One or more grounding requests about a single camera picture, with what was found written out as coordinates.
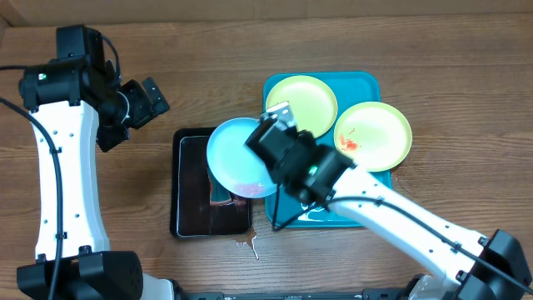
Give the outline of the light blue plate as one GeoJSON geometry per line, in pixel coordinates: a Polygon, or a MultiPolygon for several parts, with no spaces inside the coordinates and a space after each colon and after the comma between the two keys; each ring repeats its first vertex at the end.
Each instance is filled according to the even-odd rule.
{"type": "Polygon", "coordinates": [[[237,117],[225,121],[207,142],[207,164],[229,192],[244,198],[264,198],[276,192],[264,162],[245,144],[259,121],[237,117]]]}

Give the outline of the green orange sponge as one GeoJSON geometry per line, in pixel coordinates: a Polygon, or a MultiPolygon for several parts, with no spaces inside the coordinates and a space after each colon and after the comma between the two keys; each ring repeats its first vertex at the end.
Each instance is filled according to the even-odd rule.
{"type": "Polygon", "coordinates": [[[247,204],[244,197],[239,197],[226,190],[214,177],[210,170],[207,170],[210,184],[210,205],[211,206],[229,206],[235,205],[243,207],[247,204]]]}

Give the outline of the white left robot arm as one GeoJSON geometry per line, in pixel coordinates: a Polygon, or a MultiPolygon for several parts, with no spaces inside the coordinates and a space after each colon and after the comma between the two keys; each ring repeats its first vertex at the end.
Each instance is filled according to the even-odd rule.
{"type": "Polygon", "coordinates": [[[33,299],[178,298],[174,281],[112,250],[99,204],[96,153],[168,110],[155,82],[121,83],[110,62],[71,57],[27,67],[20,93],[37,142],[41,225],[19,289],[33,299]]]}

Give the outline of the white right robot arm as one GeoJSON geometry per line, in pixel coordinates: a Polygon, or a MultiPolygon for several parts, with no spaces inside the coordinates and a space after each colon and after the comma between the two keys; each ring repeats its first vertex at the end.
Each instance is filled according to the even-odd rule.
{"type": "Polygon", "coordinates": [[[309,209],[350,218],[429,271],[409,299],[520,299],[532,275],[520,242],[454,225],[380,183],[335,148],[317,144],[279,113],[263,114],[246,145],[279,188],[309,209]]]}

